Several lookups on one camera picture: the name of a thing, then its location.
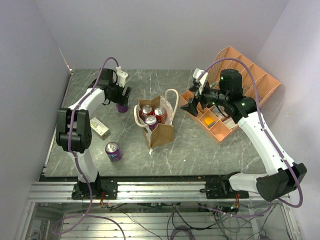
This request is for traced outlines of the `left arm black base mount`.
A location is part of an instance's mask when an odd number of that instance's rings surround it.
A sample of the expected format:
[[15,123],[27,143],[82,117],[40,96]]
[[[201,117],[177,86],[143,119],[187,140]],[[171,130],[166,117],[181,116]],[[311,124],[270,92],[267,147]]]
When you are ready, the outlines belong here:
[[[106,200],[115,200],[118,194],[118,184],[115,180],[99,177],[95,182],[90,183],[93,199],[104,198]],[[90,200],[90,190],[88,184],[78,181],[71,193],[73,200]]]

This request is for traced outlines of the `red Coca-Cola can front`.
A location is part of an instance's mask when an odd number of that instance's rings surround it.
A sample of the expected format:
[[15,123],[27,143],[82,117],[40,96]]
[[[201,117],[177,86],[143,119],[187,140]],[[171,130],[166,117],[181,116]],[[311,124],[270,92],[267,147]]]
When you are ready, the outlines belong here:
[[166,110],[162,106],[157,106],[154,110],[154,116],[156,117],[158,123],[165,124],[166,122]]

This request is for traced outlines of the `brown canvas tote bag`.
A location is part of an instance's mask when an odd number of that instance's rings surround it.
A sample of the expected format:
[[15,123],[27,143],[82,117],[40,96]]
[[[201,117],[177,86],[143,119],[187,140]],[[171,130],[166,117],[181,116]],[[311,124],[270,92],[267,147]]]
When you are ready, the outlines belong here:
[[150,150],[173,141],[173,120],[178,103],[179,93],[173,88],[167,89],[164,96],[137,100],[133,110],[134,121],[142,129]]

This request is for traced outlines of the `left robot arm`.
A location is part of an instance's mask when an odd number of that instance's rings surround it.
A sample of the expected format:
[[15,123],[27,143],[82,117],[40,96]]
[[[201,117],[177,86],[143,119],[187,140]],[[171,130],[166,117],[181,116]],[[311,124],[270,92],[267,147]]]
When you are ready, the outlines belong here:
[[115,103],[120,113],[128,111],[131,88],[126,86],[128,73],[119,66],[103,68],[88,86],[85,94],[69,107],[61,107],[56,118],[56,143],[68,153],[76,166],[78,178],[71,194],[74,200],[96,199],[108,194],[115,199],[116,191],[102,184],[90,153],[92,129],[90,115],[100,105]]

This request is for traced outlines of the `red Coca-Cola can back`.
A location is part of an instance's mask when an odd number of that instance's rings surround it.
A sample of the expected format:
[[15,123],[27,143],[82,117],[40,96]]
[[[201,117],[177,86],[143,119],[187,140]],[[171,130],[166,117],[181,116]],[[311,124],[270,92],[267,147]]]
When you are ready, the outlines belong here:
[[146,117],[153,115],[153,108],[149,104],[145,104],[140,108],[140,118],[145,121]]

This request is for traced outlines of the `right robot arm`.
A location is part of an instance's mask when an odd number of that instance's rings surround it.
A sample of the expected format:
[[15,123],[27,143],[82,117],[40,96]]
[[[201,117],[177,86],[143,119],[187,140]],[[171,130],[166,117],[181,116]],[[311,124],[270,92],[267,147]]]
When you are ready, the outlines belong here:
[[233,197],[238,191],[258,193],[264,200],[272,202],[295,190],[299,200],[303,201],[301,181],[307,173],[303,163],[294,160],[279,146],[269,131],[257,102],[244,96],[242,75],[236,69],[224,69],[220,72],[219,88],[211,88],[207,82],[208,73],[196,69],[193,73],[194,92],[188,103],[181,107],[193,116],[198,115],[197,106],[222,106],[257,150],[265,167],[265,174],[231,173],[220,186],[221,194]]

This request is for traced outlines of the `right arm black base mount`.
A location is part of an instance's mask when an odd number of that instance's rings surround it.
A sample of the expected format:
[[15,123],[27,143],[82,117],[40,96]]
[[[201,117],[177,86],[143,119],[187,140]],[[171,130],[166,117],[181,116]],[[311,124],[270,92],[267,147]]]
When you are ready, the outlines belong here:
[[231,187],[229,178],[238,172],[226,175],[205,175],[202,179],[205,181],[204,188],[199,190],[205,194],[207,199],[235,199],[239,195],[240,199],[248,199],[249,192],[243,190],[234,190]]

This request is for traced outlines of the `purple Fanta can back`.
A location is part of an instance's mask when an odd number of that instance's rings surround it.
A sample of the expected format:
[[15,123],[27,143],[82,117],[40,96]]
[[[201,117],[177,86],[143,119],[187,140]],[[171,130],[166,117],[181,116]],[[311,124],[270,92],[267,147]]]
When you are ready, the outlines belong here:
[[129,110],[128,105],[117,104],[116,107],[119,113],[126,113]]

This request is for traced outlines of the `red coca-cola can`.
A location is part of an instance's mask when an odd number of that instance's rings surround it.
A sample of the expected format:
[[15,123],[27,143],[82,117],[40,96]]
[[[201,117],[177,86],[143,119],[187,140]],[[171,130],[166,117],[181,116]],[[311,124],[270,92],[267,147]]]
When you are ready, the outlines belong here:
[[154,110],[154,116],[156,117],[158,123],[165,124],[166,122],[166,110],[162,106],[157,106]]
[[140,118],[145,121],[146,117],[153,115],[153,108],[149,104],[145,104],[140,108]]

